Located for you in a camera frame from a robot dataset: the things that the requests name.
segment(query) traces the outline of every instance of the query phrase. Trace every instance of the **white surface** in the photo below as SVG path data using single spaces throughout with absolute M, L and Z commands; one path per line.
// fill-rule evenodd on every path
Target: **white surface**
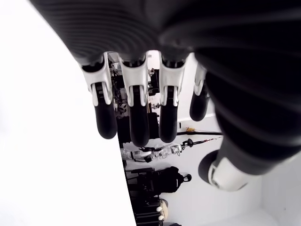
M 28 1 L 1 1 L 0 27 L 0 225 L 135 225 L 76 61 Z
M 215 117 L 207 117 L 198 123 L 189 121 L 182 125 L 197 126 L 197 129 L 218 131 Z M 193 141 L 212 138 L 213 136 L 194 135 Z M 178 136 L 176 143 L 182 143 L 188 136 Z M 166 159 L 151 163 L 129 162 L 128 169 L 145 168 L 153 166 L 155 169 L 164 169 L 176 166 L 182 174 L 190 173 L 192 181 L 183 183 L 177 192 L 162 194 L 160 197 L 168 201 L 168 222 L 177 222 L 183 226 L 199 226 L 212 222 L 225 220 L 239 214 L 247 213 L 258 208 L 261 203 L 261 178 L 242 188 L 240 191 L 229 193 L 220 191 L 203 182 L 198 176 L 198 165 L 202 158 L 211 151 L 220 147 L 222 139 L 210 141 L 193 148 L 187 147 L 181 156 L 171 155 Z M 151 140 L 154 145 L 158 140 Z M 136 150 L 131 144 L 125 147 Z
M 301 155 L 265 175 L 262 205 L 279 226 L 301 225 Z
M 247 214 L 203 226 L 277 226 L 277 222 L 264 210 L 258 209 Z

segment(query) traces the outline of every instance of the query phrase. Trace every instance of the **wire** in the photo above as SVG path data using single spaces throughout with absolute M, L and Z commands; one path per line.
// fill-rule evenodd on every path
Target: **wire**
M 197 132 L 197 131 L 191 131 L 191 132 L 178 132 L 177 136 L 181 135 L 223 135 L 221 132 Z

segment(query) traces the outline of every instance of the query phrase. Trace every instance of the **white robot part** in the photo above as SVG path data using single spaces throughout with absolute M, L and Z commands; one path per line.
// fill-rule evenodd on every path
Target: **white robot part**
M 218 189 L 234 192 L 260 176 L 246 174 L 237 169 L 227 158 L 222 158 L 218 166 L 211 164 L 208 171 L 209 183 Z
M 197 71 L 194 79 L 194 93 L 199 96 L 201 94 L 207 70 L 200 63 L 197 65 Z
M 134 106 L 133 86 L 140 86 L 141 106 L 146 106 L 148 99 L 148 68 L 147 57 L 142 65 L 138 67 L 127 67 L 124 65 L 122 58 L 119 56 L 123 82 L 127 91 L 127 102 L 130 107 Z
M 104 60 L 103 67 L 97 72 L 86 72 L 81 67 L 81 70 L 85 76 L 86 83 L 88 85 L 88 90 L 92 94 L 92 100 L 94 106 L 98 106 L 97 90 L 95 87 L 95 83 L 98 82 L 102 83 L 102 87 L 103 87 L 102 92 L 103 92 L 105 103 L 107 105 L 110 105 L 113 99 L 111 73 L 109 69 L 107 52 L 103 54 L 103 60 Z
M 182 88 L 184 77 L 185 65 L 179 68 L 166 67 L 162 62 L 162 54 L 160 53 L 160 76 L 159 76 L 159 89 L 161 105 L 166 106 L 167 103 L 167 88 L 168 86 L 174 87 L 174 106 L 178 106 L 179 94 Z

